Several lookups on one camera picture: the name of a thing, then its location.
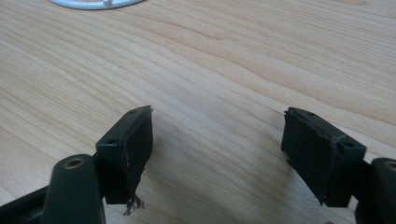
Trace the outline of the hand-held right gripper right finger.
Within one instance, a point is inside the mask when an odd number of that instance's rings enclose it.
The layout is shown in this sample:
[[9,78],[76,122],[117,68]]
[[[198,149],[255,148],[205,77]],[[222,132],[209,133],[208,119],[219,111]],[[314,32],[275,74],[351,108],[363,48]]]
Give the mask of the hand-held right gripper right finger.
[[290,107],[285,112],[281,150],[320,203],[348,206],[366,146],[320,116]]

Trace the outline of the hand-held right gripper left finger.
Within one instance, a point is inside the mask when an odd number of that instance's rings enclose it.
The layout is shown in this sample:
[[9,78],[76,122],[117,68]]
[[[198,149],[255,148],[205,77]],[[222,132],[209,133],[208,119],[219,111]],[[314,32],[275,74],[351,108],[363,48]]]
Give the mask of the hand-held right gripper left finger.
[[136,190],[153,149],[151,115],[150,105],[126,112],[95,144],[101,197],[107,204],[125,204],[125,216],[145,208]]

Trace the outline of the white round plate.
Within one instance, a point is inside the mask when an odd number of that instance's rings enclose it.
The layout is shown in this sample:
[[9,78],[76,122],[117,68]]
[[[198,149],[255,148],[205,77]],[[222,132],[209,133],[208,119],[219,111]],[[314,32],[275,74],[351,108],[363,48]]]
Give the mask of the white round plate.
[[79,10],[105,10],[128,7],[144,0],[49,0],[51,3]]

